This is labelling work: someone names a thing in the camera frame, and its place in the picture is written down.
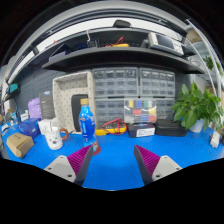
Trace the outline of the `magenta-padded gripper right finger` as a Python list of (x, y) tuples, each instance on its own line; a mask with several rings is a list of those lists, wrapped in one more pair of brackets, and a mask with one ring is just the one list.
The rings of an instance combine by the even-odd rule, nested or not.
[(145, 185), (181, 170), (181, 167), (168, 155), (158, 156), (139, 145), (134, 146), (134, 156)]

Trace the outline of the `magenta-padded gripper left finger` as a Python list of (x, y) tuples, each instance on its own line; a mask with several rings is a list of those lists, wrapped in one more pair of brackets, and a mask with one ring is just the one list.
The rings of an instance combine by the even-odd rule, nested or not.
[(93, 147), (86, 146), (69, 156), (58, 156), (45, 168), (45, 171), (82, 186), (92, 156)]

